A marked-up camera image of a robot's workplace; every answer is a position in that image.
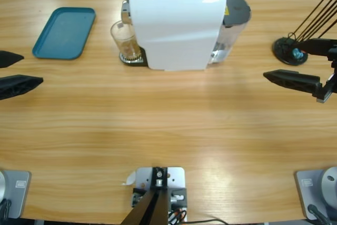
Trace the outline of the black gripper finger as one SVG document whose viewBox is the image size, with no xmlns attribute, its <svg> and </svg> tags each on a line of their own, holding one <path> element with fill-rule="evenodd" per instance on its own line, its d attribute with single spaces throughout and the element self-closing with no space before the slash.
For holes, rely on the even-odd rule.
<svg viewBox="0 0 337 225">
<path fill-rule="evenodd" d="M 21 60 L 24 59 L 24 56 L 8 52 L 8 51 L 0 51 L 0 68 L 6 68 L 9 67 Z"/>
<path fill-rule="evenodd" d="M 278 86 L 310 93 L 312 95 L 316 94 L 322 88 L 320 77 L 301 74 L 296 71 L 274 70 L 264 72 L 263 76 Z"/>
<path fill-rule="evenodd" d="M 12 75 L 1 77 L 1 100 L 23 95 L 43 83 L 42 77 Z"/>
<path fill-rule="evenodd" d="M 314 38 L 300 43 L 300 50 L 312 55 L 336 56 L 336 40 Z"/>
</svg>

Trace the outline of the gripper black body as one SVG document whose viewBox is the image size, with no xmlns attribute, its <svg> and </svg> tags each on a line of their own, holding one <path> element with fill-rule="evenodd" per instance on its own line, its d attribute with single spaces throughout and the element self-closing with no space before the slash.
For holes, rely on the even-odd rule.
<svg viewBox="0 0 337 225">
<path fill-rule="evenodd" d="M 319 103 L 325 103 L 333 93 L 336 93 L 336 55 L 328 57 L 328 60 L 331 61 L 331 67 L 334 69 L 334 72 L 324 85 L 320 82 L 320 78 L 318 78 L 318 88 L 316 88 L 315 97 Z"/>
</svg>

